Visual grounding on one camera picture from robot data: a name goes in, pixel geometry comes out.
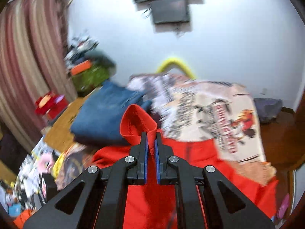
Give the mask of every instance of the wooden floor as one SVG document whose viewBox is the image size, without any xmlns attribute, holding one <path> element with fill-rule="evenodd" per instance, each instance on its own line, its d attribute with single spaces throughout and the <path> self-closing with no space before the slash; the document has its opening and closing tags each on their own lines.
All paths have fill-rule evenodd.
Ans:
<svg viewBox="0 0 305 229">
<path fill-rule="evenodd" d="M 277 209 L 289 193 L 289 170 L 298 168 L 305 157 L 305 126 L 296 124 L 290 113 L 280 112 L 270 124 L 262 124 L 261 137 L 267 161 L 277 169 Z"/>
</svg>

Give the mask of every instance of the folded clothing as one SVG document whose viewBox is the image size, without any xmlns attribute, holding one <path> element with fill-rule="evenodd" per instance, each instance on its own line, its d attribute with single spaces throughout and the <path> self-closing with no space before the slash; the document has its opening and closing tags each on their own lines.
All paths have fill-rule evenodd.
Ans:
<svg viewBox="0 0 305 229">
<path fill-rule="evenodd" d="M 149 147 L 147 184 L 129 186 L 123 227 L 124 229 L 176 228 L 176 219 L 173 223 L 171 222 L 176 207 L 174 187 L 158 185 L 156 180 L 154 140 L 157 124 L 139 106 L 131 105 L 124 113 L 120 132 L 130 145 L 137 145 L 141 141 L 142 131 L 147 132 Z M 238 175 L 228 163 L 218 158 L 213 139 L 187 143 L 163 137 L 162 141 L 163 144 L 173 148 L 176 156 L 186 159 L 191 165 L 201 168 L 206 165 L 215 166 L 268 217 L 272 217 L 276 213 L 277 180 L 275 178 L 262 187 L 259 183 Z M 99 168 L 108 167 L 117 160 L 128 156 L 129 150 L 130 146 L 104 147 L 96 152 L 92 161 Z"/>
<path fill-rule="evenodd" d="M 111 81 L 93 92 L 84 102 L 71 125 L 71 132 L 83 144 L 126 144 L 120 134 L 122 116 L 130 104 L 148 110 L 151 101 L 143 101 L 144 92 L 130 91 Z"/>
</svg>

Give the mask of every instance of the silver screw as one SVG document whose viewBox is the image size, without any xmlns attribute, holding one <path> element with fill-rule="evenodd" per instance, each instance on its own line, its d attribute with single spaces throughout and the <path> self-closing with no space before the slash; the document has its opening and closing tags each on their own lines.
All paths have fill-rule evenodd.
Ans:
<svg viewBox="0 0 305 229">
<path fill-rule="evenodd" d="M 179 160 L 179 158 L 177 156 L 171 156 L 169 159 L 172 163 L 178 162 L 178 160 Z"/>
<path fill-rule="evenodd" d="M 91 174 L 97 172 L 97 167 L 96 166 L 90 166 L 88 168 L 88 172 L 91 173 Z"/>
<path fill-rule="evenodd" d="M 125 161 L 126 161 L 127 163 L 131 163 L 131 162 L 133 162 L 134 160 L 135 160 L 135 158 L 134 158 L 133 156 L 128 156 L 128 157 L 125 158 Z"/>
<path fill-rule="evenodd" d="M 215 167 L 212 165 L 208 165 L 207 167 L 205 167 L 206 171 L 213 173 L 215 171 Z"/>
</svg>

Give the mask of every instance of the curtain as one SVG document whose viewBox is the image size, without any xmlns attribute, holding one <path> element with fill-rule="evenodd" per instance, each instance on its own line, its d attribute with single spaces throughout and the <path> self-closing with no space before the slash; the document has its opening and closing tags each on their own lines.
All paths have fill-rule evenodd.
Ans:
<svg viewBox="0 0 305 229">
<path fill-rule="evenodd" d="M 35 101 L 49 91 L 77 94 L 67 79 L 67 0 L 16 0 L 0 14 L 0 117 L 31 151 L 46 121 Z"/>
</svg>

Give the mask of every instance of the cartoon character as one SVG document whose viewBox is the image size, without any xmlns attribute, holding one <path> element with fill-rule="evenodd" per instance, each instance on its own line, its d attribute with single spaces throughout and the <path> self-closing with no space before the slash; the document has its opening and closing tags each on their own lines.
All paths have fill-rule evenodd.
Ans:
<svg viewBox="0 0 305 229">
<path fill-rule="evenodd" d="M 234 136 L 241 140 L 245 135 L 249 138 L 255 136 L 253 110 L 243 109 L 235 121 L 231 121 L 231 127 L 234 129 Z"/>
</svg>

